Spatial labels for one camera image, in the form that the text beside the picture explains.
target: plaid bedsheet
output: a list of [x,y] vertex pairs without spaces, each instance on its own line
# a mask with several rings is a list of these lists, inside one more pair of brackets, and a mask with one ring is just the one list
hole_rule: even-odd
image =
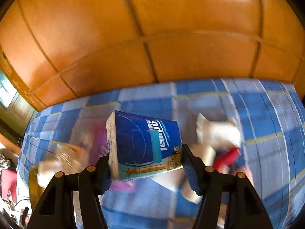
[[[257,79],[208,79],[114,90],[60,103],[29,124],[18,161],[28,184],[29,170],[54,154],[57,142],[80,145],[80,133],[105,121],[113,110],[178,121],[183,143],[196,142],[196,118],[234,117],[242,131],[242,155],[274,228],[283,228],[305,199],[305,109],[292,84]],[[135,193],[108,190],[103,213],[109,228],[190,227],[198,205],[150,178]]]

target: red object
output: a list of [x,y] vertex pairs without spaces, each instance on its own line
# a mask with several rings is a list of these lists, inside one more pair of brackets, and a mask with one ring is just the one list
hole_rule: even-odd
[[227,153],[222,156],[216,158],[213,164],[213,168],[217,171],[221,170],[224,165],[230,165],[235,162],[235,160],[239,157],[239,148],[234,147],[229,150]]
[[6,194],[11,191],[13,202],[17,202],[17,173],[10,169],[1,170],[1,192],[2,199],[6,200]]

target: gold pin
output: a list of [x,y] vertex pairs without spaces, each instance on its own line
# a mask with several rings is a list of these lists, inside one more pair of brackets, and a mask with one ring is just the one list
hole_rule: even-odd
[[238,176],[239,178],[245,178],[245,174],[242,173],[242,172],[238,172],[237,176]]
[[87,171],[92,172],[95,171],[95,169],[96,169],[95,166],[91,165],[87,168]]
[[62,177],[62,176],[63,176],[63,173],[61,171],[55,173],[55,177],[57,177],[57,178]]
[[211,167],[211,166],[207,166],[207,167],[205,167],[205,170],[208,171],[208,172],[213,172],[214,168]]

